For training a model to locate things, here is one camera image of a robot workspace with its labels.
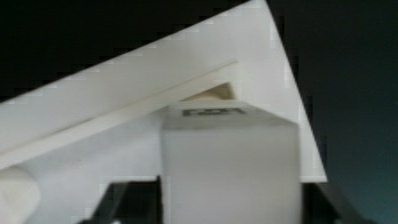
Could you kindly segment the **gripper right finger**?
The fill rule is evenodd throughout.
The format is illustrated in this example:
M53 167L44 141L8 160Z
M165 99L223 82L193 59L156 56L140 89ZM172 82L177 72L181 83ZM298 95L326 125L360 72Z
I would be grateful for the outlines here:
M376 224L358 214L330 183L301 184L301 224Z

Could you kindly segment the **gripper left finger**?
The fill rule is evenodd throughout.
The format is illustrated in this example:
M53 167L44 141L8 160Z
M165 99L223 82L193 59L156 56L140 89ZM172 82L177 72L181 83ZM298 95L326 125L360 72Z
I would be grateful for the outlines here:
M161 224L161 179L108 185L81 224Z

